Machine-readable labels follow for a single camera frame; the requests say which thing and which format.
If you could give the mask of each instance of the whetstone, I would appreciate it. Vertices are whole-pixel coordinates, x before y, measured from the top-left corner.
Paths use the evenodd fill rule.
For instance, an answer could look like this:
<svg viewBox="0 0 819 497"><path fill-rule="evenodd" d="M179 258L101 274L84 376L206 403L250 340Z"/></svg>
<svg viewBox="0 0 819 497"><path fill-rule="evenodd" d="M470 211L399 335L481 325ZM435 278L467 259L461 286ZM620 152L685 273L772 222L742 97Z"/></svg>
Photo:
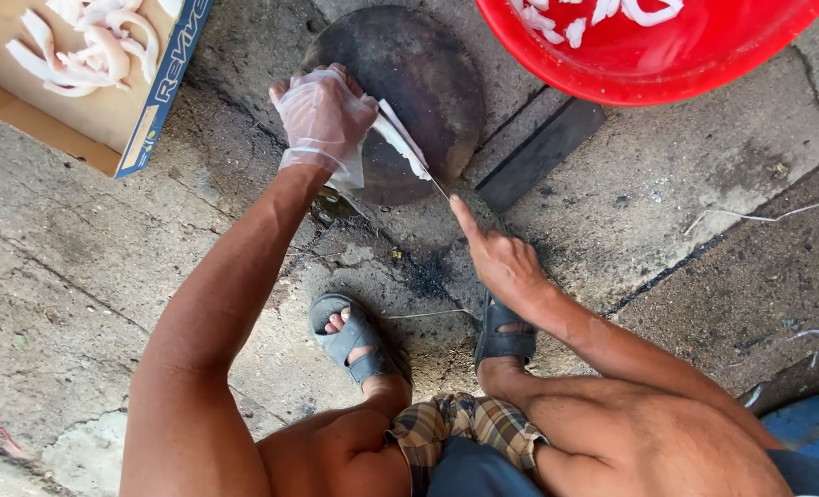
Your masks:
<svg viewBox="0 0 819 497"><path fill-rule="evenodd" d="M599 104L571 97L475 188L502 214L605 123Z"/></svg>

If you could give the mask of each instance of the plaid shorts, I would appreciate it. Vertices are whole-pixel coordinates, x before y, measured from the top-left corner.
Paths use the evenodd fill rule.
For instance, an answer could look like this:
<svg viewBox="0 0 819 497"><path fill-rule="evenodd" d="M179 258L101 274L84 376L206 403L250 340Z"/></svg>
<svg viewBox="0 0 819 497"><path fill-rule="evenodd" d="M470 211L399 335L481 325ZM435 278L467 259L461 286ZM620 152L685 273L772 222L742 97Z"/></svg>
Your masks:
<svg viewBox="0 0 819 497"><path fill-rule="evenodd" d="M545 436L516 407L490 397L442 393L397 415L386 435L397 442L409 463L412 497L424 496L443 442L465 437L492 446L521 469L535 475L532 449Z"/></svg>

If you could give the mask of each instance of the sandal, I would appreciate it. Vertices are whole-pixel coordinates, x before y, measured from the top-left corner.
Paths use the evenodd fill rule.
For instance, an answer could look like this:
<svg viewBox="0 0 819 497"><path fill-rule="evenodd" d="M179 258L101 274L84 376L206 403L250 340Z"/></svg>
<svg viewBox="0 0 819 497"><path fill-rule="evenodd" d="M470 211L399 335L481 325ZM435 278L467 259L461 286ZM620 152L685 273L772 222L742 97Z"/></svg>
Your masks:
<svg viewBox="0 0 819 497"><path fill-rule="evenodd" d="M496 332L499 327L511 323L524 323L532 329L531 332ZM474 352L474 371L480 368L480 362L490 357L522 356L527 365L535 356L535 339L537 329L523 318L511 311L495 295L486 288L486 297L483 302L483 332L477 340L477 349Z"/></svg>
<svg viewBox="0 0 819 497"><path fill-rule="evenodd" d="M351 309L349 320L338 333L327 334L324 327L330 316ZM346 371L356 386L365 379L388 373L398 373L412 387L412 371L402 350L383 340L383 334L372 325L373 315L359 301L342 294L325 294L311 303L308 310L308 327L314 339L327 352L327 356ZM374 347L374 350L348 364L349 352L358 347Z"/></svg>

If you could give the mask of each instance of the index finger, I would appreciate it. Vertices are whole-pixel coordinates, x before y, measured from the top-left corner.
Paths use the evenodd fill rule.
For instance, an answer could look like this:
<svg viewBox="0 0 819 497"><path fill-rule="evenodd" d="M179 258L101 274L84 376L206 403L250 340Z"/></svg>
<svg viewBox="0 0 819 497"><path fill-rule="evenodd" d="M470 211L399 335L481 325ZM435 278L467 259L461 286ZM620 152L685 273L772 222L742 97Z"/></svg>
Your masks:
<svg viewBox="0 0 819 497"><path fill-rule="evenodd" d="M483 230L480 229L480 225L477 224L474 215L470 213L468 205L465 204L459 195L452 194L449 196L449 207L453 210L453 214L456 215L459 226L461 226L461 231L464 231L469 243L481 243L485 240L486 235L483 234Z"/></svg>

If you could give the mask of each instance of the red plastic basin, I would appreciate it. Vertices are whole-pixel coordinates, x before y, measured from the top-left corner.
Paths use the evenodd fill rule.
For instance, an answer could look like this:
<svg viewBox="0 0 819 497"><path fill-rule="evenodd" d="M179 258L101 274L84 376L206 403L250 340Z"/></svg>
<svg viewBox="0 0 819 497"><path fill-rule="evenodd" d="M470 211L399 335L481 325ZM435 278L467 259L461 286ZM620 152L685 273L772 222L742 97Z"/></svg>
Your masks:
<svg viewBox="0 0 819 497"><path fill-rule="evenodd" d="M643 28L621 11L590 26L596 0L543 12L562 33L588 18L582 46L552 45L523 24L509 0L477 0L505 48L545 83L608 105L668 104L747 73L791 42L819 15L819 0L684 0L676 18ZM646 12L666 5L639 0Z"/></svg>

